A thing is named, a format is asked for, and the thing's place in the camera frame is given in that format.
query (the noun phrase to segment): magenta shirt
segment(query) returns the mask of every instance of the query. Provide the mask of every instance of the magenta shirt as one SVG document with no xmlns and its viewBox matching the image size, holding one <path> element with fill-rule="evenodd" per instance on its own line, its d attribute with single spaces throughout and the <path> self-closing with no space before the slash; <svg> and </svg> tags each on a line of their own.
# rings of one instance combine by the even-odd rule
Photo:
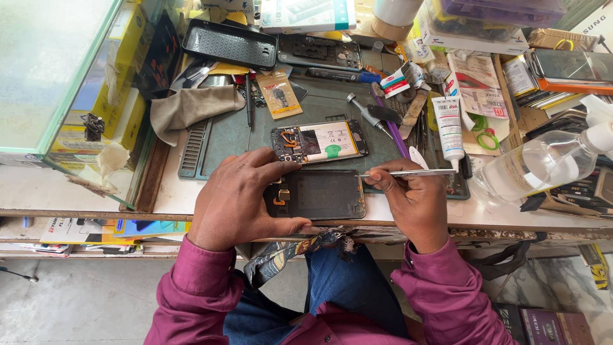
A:
<svg viewBox="0 0 613 345">
<path fill-rule="evenodd" d="M 159 282 L 159 308 L 145 344 L 228 344 L 224 319 L 238 304 L 244 288 L 240 278 L 230 278 L 235 256 L 234 250 L 209 252 L 185 238 L 177 262 Z M 414 253 L 407 242 L 405 259 L 402 268 L 392 273 L 392 280 L 423 318 L 428 345 L 517 344 L 498 320 L 487 295 L 479 292 L 481 275 L 461 258 L 451 239 L 440 250 L 424 255 Z M 365 317 L 324 302 L 317 316 L 307 314 L 282 344 L 417 343 L 392 336 Z"/>
</svg>

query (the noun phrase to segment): hand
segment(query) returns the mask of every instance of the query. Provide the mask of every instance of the hand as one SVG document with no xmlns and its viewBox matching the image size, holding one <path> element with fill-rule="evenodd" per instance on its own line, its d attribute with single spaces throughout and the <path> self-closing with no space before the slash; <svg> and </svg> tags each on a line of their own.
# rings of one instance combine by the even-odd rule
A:
<svg viewBox="0 0 613 345">
<path fill-rule="evenodd" d="M 382 190 L 394 222 L 420 254 L 436 252 L 446 243 L 447 179 L 438 176 L 392 177 L 388 171 L 422 169 L 406 159 L 385 162 L 367 171 L 364 182 Z"/>
<path fill-rule="evenodd" d="M 311 227 L 302 217 L 272 218 L 262 197 L 271 182 L 300 168 L 279 161 L 269 147 L 225 158 L 198 194 L 188 239 L 205 250 L 224 252 L 236 244 Z"/>
</svg>

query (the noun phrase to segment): black screwdriver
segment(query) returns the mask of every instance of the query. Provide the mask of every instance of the black screwdriver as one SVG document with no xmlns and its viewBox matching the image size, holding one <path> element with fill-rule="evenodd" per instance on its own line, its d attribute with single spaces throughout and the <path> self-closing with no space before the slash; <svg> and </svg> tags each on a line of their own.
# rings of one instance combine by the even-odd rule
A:
<svg viewBox="0 0 613 345">
<path fill-rule="evenodd" d="M 245 96 L 247 100 L 247 125 L 249 125 L 249 131 L 253 126 L 253 104 L 251 99 L 251 80 L 249 79 L 249 72 L 245 74 Z"/>
</svg>

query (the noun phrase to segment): orange flex cable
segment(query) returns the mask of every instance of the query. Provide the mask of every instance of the orange flex cable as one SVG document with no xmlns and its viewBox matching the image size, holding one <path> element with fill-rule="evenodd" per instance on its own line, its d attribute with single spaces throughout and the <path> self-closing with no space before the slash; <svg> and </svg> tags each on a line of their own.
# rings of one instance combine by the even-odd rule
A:
<svg viewBox="0 0 613 345">
<path fill-rule="evenodd" d="M 283 139 L 285 139 L 285 141 L 287 141 L 287 144 L 285 144 L 285 147 L 296 147 L 296 146 L 298 146 L 298 142 L 297 141 L 295 141 L 295 140 L 291 140 L 290 141 L 288 138 L 285 137 L 285 134 L 292 135 L 292 134 L 294 134 L 294 132 L 288 132 L 288 131 L 281 132 L 281 137 Z"/>
</svg>

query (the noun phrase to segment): shirt sleeve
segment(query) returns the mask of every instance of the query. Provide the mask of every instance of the shirt sleeve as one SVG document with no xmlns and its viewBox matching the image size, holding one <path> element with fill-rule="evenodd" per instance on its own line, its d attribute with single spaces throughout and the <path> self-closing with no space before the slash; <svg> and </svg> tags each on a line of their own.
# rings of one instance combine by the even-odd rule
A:
<svg viewBox="0 0 613 345">
<path fill-rule="evenodd" d="M 244 288 L 231 276 L 235 262 L 234 250 L 209 252 L 185 237 L 177 262 L 158 284 L 159 307 L 144 343 L 228 344 L 224 319 Z"/>
<path fill-rule="evenodd" d="M 392 280 L 422 317 L 429 345 L 517 344 L 480 292 L 481 274 L 464 261 L 451 238 L 430 254 L 413 252 L 407 242 L 405 262 Z"/>
</svg>

